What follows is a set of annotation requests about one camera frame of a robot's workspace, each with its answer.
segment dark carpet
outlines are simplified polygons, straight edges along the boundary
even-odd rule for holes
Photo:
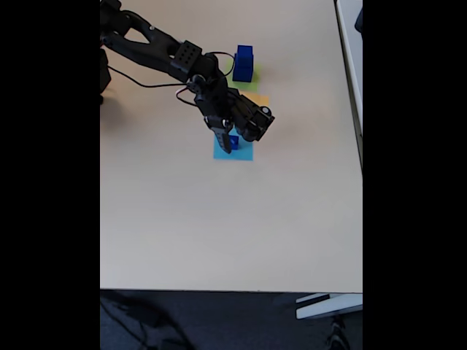
[[[196,350],[326,350],[331,318],[296,319],[295,299],[303,293],[120,291],[164,310]],[[112,304],[105,306],[142,338],[139,323]],[[342,316],[351,350],[361,350],[362,311]],[[146,327],[147,343],[179,337],[170,328]],[[140,345],[101,308],[101,349],[138,350]]]

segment black cable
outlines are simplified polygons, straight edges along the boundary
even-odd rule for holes
[[[223,52],[223,51],[211,51],[211,52],[207,52],[207,53],[212,53],[214,55],[228,55],[228,56],[231,56],[232,57],[232,60],[233,60],[233,63],[232,63],[232,68],[230,71],[228,71],[227,74],[224,74],[224,77],[227,77],[233,70],[234,70],[234,67],[235,67],[235,57],[233,55],[231,55],[230,53],[228,52]]]
[[[126,327],[123,322],[121,322],[117,317],[115,317],[114,315],[112,315],[109,310],[107,310],[107,308],[104,306],[104,304],[102,303],[102,301],[100,300],[99,301],[101,303],[101,307],[102,309],[105,311],[105,313],[107,314],[108,317],[110,317],[111,319],[113,319],[115,322],[117,322],[124,330],[126,330],[126,332],[131,335],[133,338],[135,338],[140,344],[142,344],[143,346],[147,347],[147,344],[145,341],[143,341],[138,335],[134,334],[133,332],[131,332],[129,330],[128,327]]]
[[[184,100],[183,98],[179,97],[179,94],[182,93],[183,91],[186,91],[186,90],[188,90],[187,87],[178,90],[178,91],[175,93],[175,97],[177,97],[177,100],[183,102],[184,104],[189,104],[190,106],[197,107],[195,104],[193,104],[193,103],[191,103],[191,102],[188,102],[188,101]]]
[[[132,77],[130,77],[129,75],[121,72],[121,71],[118,71],[117,69],[115,68],[112,68],[111,66],[107,66],[109,69],[113,70],[114,72],[118,73],[118,74],[122,74],[125,78],[128,78],[130,79],[132,82],[134,82],[135,84],[143,87],[143,88],[163,88],[165,86],[187,86],[186,84],[184,83],[175,83],[175,84],[159,84],[159,85],[145,85],[145,84],[142,84],[141,82],[138,82],[136,81],[135,79],[133,79]]]

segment blue paper square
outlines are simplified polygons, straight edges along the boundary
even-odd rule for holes
[[[216,136],[214,136],[214,159],[227,160],[253,160],[253,143],[245,141],[233,128],[229,135],[239,136],[239,148],[233,149],[230,154],[220,148]]]

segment small blue block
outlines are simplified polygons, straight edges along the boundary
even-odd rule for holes
[[[253,67],[239,68],[235,65],[233,68],[232,80],[234,82],[251,82],[253,78]]]
[[[253,46],[238,45],[235,54],[234,82],[251,82],[253,78]]]
[[[231,149],[238,149],[239,148],[239,137],[234,135],[229,135],[229,139],[231,140]]]
[[[253,46],[238,45],[236,51],[241,57],[253,56]]]

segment black robotic arm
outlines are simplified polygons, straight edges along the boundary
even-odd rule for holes
[[[196,94],[194,102],[201,110],[207,127],[215,133],[225,152],[231,153],[228,133],[234,126],[246,141],[261,139],[274,121],[271,110],[267,106],[258,106],[240,95],[237,89],[228,87],[213,53],[202,55],[200,47],[189,41],[178,42],[138,14],[120,8],[118,0],[101,1],[101,45],[186,83],[188,90]],[[125,35],[131,28],[141,33],[148,43],[126,39]],[[101,93],[110,82],[107,64],[107,56],[101,49]]]

